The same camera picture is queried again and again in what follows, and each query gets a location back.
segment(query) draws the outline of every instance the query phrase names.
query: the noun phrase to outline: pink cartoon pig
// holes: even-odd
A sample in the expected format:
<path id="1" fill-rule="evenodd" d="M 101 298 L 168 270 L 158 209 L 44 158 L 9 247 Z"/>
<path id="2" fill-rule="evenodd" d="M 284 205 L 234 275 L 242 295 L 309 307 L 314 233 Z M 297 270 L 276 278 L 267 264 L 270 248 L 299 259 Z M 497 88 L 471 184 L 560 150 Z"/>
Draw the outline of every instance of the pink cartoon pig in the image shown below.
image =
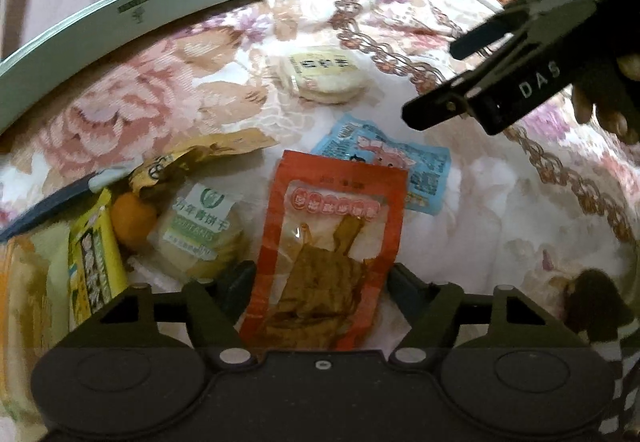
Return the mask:
<path id="1" fill-rule="evenodd" d="M 398 167 L 400 169 L 409 169 L 415 164 L 415 161 L 409 159 L 404 151 L 391 148 L 382 141 L 372 141 L 366 137 L 358 137 L 358 148 L 372 151 L 375 155 L 373 164 L 378 166 Z"/>

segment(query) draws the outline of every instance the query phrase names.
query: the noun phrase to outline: small orange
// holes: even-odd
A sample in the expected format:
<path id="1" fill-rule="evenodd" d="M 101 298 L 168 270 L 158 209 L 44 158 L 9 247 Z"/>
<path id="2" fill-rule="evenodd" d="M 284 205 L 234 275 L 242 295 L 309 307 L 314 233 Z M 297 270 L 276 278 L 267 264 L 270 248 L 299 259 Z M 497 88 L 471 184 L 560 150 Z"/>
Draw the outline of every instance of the small orange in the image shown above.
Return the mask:
<path id="1" fill-rule="evenodd" d="M 111 206 L 111 224 L 118 241 L 138 251 L 146 245 L 146 237 L 156 225 L 156 208 L 134 193 L 123 193 Z"/>

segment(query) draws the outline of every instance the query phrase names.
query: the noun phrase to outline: red snack package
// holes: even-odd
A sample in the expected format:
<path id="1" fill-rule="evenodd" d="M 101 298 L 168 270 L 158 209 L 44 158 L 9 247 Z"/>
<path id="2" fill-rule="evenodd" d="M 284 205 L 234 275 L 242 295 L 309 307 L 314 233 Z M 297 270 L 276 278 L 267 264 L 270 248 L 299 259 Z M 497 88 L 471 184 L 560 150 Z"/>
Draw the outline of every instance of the red snack package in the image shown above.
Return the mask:
<path id="1" fill-rule="evenodd" d="M 404 170 L 285 151 L 240 335 L 253 348 L 354 348 L 396 259 Z"/>

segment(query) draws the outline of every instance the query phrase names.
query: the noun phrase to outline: finger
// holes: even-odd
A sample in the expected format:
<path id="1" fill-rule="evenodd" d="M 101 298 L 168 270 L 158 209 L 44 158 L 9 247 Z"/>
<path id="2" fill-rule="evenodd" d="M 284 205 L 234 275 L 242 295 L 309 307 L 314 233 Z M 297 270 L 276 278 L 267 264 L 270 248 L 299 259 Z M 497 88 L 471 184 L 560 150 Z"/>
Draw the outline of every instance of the finger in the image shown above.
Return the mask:
<path id="1" fill-rule="evenodd" d="M 640 54 L 629 54 L 618 58 L 620 72 L 633 81 L 640 81 Z"/>
<path id="2" fill-rule="evenodd" d="M 591 119 L 591 114 L 593 114 L 593 103 L 577 86 L 574 86 L 572 91 L 571 103 L 574 106 L 575 120 L 578 121 L 578 124 L 588 123 Z"/>
<path id="3" fill-rule="evenodd" d="M 615 133 L 618 137 L 626 135 L 627 126 L 625 116 L 620 112 L 601 105 L 596 105 L 596 118 L 603 130 Z"/>
<path id="4" fill-rule="evenodd" d="M 625 145 L 633 146 L 637 145 L 640 142 L 640 135 L 634 129 L 630 129 L 626 131 L 626 134 L 620 137 L 620 141 L 625 143 Z"/>

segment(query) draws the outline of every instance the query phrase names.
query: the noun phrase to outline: bed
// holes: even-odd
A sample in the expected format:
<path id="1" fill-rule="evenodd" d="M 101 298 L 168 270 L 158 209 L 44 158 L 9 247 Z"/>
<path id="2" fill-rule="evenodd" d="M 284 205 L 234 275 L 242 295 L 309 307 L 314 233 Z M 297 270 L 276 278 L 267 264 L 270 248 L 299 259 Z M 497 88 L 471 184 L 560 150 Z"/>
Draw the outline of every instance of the bed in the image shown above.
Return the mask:
<path id="1" fill-rule="evenodd" d="M 247 167 L 255 198 L 266 201 L 283 150 L 310 151 L 350 112 L 396 141 L 450 149 L 442 211 L 404 217 L 398 262 L 424 281 L 479 294 L 515 285 L 559 316 L 564 284 L 597 267 L 638 311 L 640 148 L 595 122 L 578 126 L 567 93 L 495 137 L 472 119 L 425 133 L 401 121 L 404 102 L 482 61 L 454 60 L 448 43 L 500 8 L 497 0 L 235 0 L 174 22 L 83 70 L 0 137 L 0 226 L 99 167 L 246 127 L 279 142 Z M 60 16 L 30 16 L 16 40 Z M 372 88 L 342 106 L 284 92 L 271 59 L 315 44 L 352 50 Z M 254 232 L 255 256 L 259 214 Z M 365 347 L 388 353 L 407 330 L 383 296 Z M 10 421 L 0 426 L 0 440 L 11 440 Z"/>

